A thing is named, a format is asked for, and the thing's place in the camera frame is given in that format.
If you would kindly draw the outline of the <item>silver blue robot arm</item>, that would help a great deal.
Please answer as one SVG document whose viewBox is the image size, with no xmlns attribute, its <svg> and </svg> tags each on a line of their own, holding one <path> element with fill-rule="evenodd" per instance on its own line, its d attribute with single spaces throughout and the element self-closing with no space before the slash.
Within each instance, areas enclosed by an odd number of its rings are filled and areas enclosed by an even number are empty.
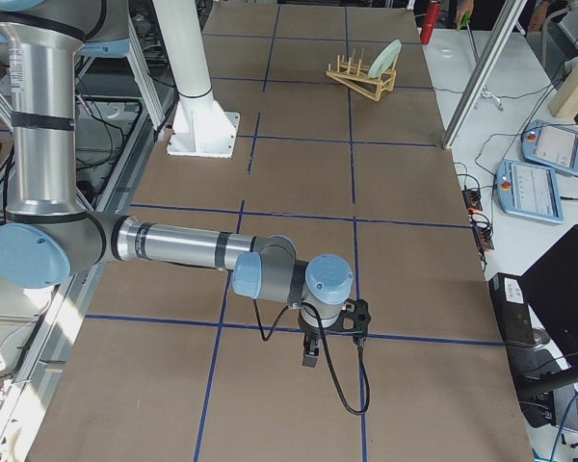
<svg viewBox="0 0 578 462">
<path fill-rule="evenodd" d="M 124 1 L 0 1 L 9 46 L 16 184 L 0 227 L 0 274 L 23 288 L 60 284 L 108 261 L 228 270 L 236 294 L 298 311 L 303 363 L 329 332 L 357 333 L 353 273 L 333 254 L 301 261 L 285 237 L 198 230 L 88 210 L 77 200 L 75 81 L 86 44 L 129 47 Z"/>
</svg>

